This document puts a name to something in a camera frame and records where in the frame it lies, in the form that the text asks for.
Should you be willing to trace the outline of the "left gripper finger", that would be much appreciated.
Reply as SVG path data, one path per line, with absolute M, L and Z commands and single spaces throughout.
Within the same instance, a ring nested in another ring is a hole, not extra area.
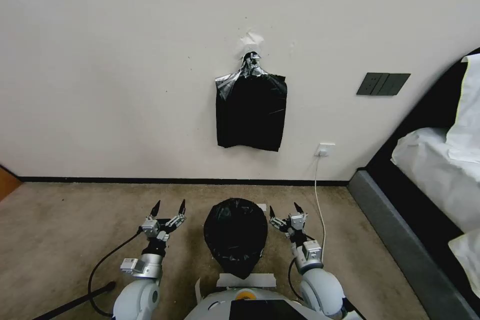
M 158 215 L 159 208 L 160 208 L 160 203 L 161 203 L 161 201 L 158 200 L 157 203 L 153 206 L 149 215 L 146 217 L 147 221 L 155 221 L 156 220 L 156 217 Z
M 162 231 L 164 231 L 166 234 L 171 234 L 174 232 L 178 227 L 182 225 L 182 223 L 185 221 L 186 216 L 186 200 L 184 199 L 181 202 L 180 208 L 178 210 L 178 214 L 168 220 L 163 226 L 162 226 Z

